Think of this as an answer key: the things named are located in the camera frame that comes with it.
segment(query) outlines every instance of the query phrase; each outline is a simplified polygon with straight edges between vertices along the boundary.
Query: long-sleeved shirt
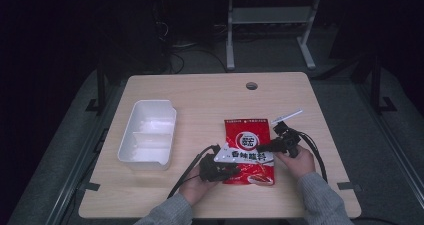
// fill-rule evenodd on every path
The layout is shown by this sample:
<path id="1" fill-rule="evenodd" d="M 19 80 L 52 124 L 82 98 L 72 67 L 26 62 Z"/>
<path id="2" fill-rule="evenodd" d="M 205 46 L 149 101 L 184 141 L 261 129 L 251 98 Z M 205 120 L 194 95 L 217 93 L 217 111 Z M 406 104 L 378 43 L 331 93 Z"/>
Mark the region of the long-sleeved shirt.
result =
<path id="1" fill-rule="evenodd" d="M 309 173 L 298 181 L 303 203 L 306 207 L 305 220 L 308 224 L 353 224 L 347 216 L 343 199 L 334 192 L 318 173 Z M 134 225 L 187 225 L 191 224 L 193 212 L 190 204 L 181 195 L 167 199 Z"/>

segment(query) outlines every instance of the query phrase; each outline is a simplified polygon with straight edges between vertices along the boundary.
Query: desk leg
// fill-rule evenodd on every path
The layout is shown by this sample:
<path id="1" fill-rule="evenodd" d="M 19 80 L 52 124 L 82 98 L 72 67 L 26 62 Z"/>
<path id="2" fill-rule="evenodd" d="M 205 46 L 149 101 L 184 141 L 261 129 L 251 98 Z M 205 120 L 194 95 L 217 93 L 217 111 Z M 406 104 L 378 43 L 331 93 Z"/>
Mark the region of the desk leg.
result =
<path id="1" fill-rule="evenodd" d="M 228 37 L 227 37 L 227 69 L 234 70 L 234 50 L 233 50 L 233 0 L 228 1 Z"/>
<path id="2" fill-rule="evenodd" d="M 306 42 L 308 41 L 308 37 L 309 37 L 309 34 L 311 33 L 312 25 L 315 20 L 315 15 L 317 14 L 317 11 L 318 11 L 319 1 L 320 0 L 314 0 L 312 9 L 309 13 L 308 22 L 306 24 L 306 30 L 301 37 L 297 38 L 297 42 L 299 44 L 300 50 L 302 51 L 303 58 L 305 59 L 305 62 L 306 62 L 306 66 L 308 67 L 308 69 L 311 69 L 311 70 L 315 69 L 316 66 L 315 66 L 314 60 L 312 59 L 311 53 L 309 52 L 308 46 L 306 45 Z"/>

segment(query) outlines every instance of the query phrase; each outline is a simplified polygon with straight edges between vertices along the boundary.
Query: red and white snack bag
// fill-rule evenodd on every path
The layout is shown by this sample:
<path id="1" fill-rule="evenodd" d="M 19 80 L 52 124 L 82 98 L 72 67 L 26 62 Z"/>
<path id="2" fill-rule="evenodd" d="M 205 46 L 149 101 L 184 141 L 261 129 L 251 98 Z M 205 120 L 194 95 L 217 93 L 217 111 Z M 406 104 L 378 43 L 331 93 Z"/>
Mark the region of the red and white snack bag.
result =
<path id="1" fill-rule="evenodd" d="M 257 184 L 270 186 L 274 180 L 274 157 L 271 152 L 258 153 L 256 146 L 270 143 L 267 119 L 225 120 L 226 144 L 216 160 L 236 162 L 240 173 L 225 184 Z"/>

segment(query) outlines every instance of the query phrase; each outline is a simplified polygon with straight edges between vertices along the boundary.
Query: light wood table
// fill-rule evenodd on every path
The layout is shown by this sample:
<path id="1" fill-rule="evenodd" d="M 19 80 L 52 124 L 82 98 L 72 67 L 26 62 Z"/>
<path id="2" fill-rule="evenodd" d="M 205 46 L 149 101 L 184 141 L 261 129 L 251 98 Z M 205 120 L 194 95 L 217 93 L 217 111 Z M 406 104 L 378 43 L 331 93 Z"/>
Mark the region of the light wood table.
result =
<path id="1" fill-rule="evenodd" d="M 255 82 L 256 90 L 246 84 Z M 166 171 L 132 171 L 117 158 L 125 127 L 138 100 L 167 99 L 177 111 L 171 166 Z M 307 76 L 303 73 L 238 73 L 134 76 L 128 81 L 79 214 L 85 218 L 143 217 L 163 202 L 178 178 L 204 148 L 225 142 L 224 119 L 267 118 L 302 109 L 286 124 L 310 135 L 324 160 L 330 186 L 343 198 L 350 217 L 361 214 Z M 308 147 L 302 140 L 300 145 Z M 304 206 L 294 179 L 276 160 L 274 186 L 218 184 L 194 209 L 195 218 L 302 217 Z"/>

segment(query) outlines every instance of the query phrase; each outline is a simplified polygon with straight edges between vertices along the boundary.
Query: white plastic container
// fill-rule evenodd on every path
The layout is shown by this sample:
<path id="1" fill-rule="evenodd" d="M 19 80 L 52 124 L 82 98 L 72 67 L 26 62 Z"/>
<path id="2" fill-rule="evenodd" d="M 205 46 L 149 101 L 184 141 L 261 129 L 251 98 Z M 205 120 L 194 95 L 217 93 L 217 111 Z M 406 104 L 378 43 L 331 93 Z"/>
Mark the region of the white plastic container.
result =
<path id="1" fill-rule="evenodd" d="M 133 170 L 166 170 L 170 165 L 177 112 L 169 100 L 134 104 L 118 159 Z"/>

